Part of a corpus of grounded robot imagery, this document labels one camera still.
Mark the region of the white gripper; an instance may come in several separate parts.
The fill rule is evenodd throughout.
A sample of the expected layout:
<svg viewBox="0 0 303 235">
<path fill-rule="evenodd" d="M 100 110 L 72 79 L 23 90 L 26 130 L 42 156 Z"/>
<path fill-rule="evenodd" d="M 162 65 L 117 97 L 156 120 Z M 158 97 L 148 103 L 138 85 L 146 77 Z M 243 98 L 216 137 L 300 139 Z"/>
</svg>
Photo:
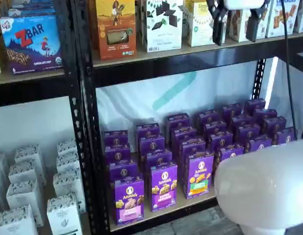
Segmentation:
<svg viewBox="0 0 303 235">
<path fill-rule="evenodd" d="M 213 42 L 219 46 L 222 45 L 223 19 L 228 10 L 246 10 L 250 9 L 251 16 L 248 19 L 246 38 L 249 41 L 256 41 L 259 23 L 265 18 L 270 0 L 207 0 L 208 10 L 214 21 L 213 23 Z"/>
</svg>

